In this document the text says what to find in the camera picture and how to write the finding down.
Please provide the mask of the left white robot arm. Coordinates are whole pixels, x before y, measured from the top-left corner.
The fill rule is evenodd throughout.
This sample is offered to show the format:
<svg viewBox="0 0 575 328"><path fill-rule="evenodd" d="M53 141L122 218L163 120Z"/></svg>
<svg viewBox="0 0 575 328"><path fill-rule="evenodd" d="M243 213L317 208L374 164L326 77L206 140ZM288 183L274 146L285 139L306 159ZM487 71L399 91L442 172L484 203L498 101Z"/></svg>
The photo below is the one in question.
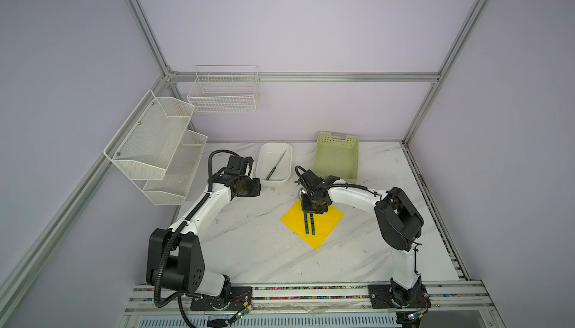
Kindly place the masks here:
<svg viewBox="0 0 575 328"><path fill-rule="evenodd" d="M252 177L254 160L219 149L208 157L208 184L203 195L167 229L156 229L148 241L146 283L154 288L154 305L174 299L204 297L215 309L231 300L231 280L206 268L202 235L219 212L235 198L260 195L261 180Z"/></svg>

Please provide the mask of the spoon with green handle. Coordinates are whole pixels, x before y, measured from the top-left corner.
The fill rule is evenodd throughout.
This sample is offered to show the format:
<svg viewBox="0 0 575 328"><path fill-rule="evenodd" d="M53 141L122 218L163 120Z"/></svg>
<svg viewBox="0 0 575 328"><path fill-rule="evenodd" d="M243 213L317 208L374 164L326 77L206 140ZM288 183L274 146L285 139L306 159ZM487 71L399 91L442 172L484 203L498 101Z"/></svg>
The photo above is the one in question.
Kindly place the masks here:
<svg viewBox="0 0 575 328"><path fill-rule="evenodd" d="M304 199L304 195L305 195L305 189L303 187L301 187L299 189L298 195L299 195L299 200L301 202L301 207L303 207L303 199ZM309 234L308 218L307 218L307 213L305 213L305 211L303 212L303 221L304 221L305 234L308 235Z"/></svg>

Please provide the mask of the light green perforated basket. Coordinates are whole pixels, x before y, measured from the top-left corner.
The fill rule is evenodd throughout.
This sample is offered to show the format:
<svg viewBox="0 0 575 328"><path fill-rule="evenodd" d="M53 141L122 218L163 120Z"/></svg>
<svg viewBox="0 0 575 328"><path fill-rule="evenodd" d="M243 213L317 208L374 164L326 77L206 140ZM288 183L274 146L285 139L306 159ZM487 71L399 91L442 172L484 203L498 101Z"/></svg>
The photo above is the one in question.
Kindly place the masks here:
<svg viewBox="0 0 575 328"><path fill-rule="evenodd" d="M312 171L320 176L333 175L356 183L359 166L359 138L350 134L320 131Z"/></svg>

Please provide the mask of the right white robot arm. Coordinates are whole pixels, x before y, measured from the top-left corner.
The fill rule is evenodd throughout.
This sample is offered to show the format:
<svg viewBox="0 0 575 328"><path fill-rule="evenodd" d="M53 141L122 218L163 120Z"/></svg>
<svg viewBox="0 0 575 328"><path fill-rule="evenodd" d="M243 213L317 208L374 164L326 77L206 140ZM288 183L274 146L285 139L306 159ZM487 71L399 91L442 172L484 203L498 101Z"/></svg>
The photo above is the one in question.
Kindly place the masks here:
<svg viewBox="0 0 575 328"><path fill-rule="evenodd" d="M392 248L392 277L385 301L395 308L429 306L429 299L417 270L417 239L425 221L407 194L399 187L386 192L352 184L329 175L321 178L311 169L296 166L300 186L304 232L315 235L316 216L326 214L337 203L373 213L383 240Z"/></svg>

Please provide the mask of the yellow paper napkin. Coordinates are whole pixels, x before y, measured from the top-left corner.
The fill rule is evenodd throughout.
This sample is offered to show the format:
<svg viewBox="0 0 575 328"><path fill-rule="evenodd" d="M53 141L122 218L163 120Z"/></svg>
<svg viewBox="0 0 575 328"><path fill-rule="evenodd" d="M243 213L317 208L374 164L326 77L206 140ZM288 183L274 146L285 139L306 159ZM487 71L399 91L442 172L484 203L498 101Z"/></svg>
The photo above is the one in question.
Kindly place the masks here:
<svg viewBox="0 0 575 328"><path fill-rule="evenodd" d="M319 250L343 217L344 213L332 206L324 214L307 214L298 200L280 221L311 248Z"/></svg>

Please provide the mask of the lower white mesh shelf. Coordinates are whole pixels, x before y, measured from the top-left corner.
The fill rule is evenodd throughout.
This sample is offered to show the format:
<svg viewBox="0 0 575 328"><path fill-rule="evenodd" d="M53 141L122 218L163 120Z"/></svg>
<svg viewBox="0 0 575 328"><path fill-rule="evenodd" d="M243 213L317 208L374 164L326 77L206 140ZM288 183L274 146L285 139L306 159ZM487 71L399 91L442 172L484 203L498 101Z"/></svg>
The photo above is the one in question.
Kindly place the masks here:
<svg viewBox="0 0 575 328"><path fill-rule="evenodd" d="M185 130L162 181L147 181L145 196L156 206L184 204L196 176L208 137Z"/></svg>

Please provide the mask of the white mesh shelf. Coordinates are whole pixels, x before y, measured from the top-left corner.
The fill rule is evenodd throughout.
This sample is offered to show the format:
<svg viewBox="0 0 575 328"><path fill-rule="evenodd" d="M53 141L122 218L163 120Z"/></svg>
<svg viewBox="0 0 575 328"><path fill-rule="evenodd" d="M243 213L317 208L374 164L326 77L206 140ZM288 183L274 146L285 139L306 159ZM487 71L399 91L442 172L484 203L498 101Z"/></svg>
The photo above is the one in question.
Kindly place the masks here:
<svg viewBox="0 0 575 328"><path fill-rule="evenodd" d="M156 206L184 204L196 176L208 137L185 130L162 181L147 181L145 196Z"/></svg>
<svg viewBox="0 0 575 328"><path fill-rule="evenodd" d="M187 102L149 91L103 154L131 181L161 181L194 110Z"/></svg>

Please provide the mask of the fork with green handle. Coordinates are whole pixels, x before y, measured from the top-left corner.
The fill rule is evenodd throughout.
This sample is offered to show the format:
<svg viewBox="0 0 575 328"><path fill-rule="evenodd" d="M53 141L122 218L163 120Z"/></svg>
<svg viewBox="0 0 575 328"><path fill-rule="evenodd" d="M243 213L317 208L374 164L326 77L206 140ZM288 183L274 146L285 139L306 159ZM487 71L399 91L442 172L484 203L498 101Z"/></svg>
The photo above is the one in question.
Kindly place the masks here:
<svg viewBox="0 0 575 328"><path fill-rule="evenodd" d="M316 235L315 225L314 225L314 215L309 214L309 227L312 235Z"/></svg>

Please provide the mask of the upper white mesh shelf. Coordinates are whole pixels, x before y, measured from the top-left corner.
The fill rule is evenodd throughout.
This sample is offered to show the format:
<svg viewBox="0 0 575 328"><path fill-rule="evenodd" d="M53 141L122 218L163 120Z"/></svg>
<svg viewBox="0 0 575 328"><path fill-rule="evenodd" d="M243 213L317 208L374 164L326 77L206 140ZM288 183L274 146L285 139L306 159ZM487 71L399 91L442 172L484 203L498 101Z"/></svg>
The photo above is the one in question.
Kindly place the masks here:
<svg viewBox="0 0 575 328"><path fill-rule="evenodd" d="M149 91L103 154L131 181L161 181L194 110L187 102Z"/></svg>

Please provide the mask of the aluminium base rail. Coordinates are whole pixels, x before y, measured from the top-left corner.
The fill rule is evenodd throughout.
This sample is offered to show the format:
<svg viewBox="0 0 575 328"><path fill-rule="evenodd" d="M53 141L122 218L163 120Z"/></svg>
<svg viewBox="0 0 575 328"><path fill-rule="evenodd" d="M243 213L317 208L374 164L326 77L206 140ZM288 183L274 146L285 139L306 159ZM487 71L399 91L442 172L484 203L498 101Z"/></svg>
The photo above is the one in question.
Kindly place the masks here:
<svg viewBox="0 0 575 328"><path fill-rule="evenodd" d="M414 315L424 327L443 314L451 321L480 327L504 327L488 290L480 281L425 282L422 299L408 308L391 304L383 283L317 283L239 285L223 311L202 298L184 298L188 319L196 327L234 314L247 305L252 311L237 327L400 327L398 317Z"/></svg>

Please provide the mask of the white plastic cutlery tub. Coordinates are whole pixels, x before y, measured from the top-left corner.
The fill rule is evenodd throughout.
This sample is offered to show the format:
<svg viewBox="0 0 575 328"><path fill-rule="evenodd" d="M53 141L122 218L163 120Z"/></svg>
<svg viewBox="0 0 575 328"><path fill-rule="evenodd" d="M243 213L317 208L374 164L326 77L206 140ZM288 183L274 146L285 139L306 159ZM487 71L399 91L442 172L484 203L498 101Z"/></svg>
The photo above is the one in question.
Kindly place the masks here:
<svg viewBox="0 0 575 328"><path fill-rule="evenodd" d="M270 172L280 156L286 150L284 158L269 181L265 181L267 174ZM292 171L292 154L291 145L284 142L268 142L260 148L259 156L255 165L255 177L261 180L263 187L282 187L287 184Z"/></svg>

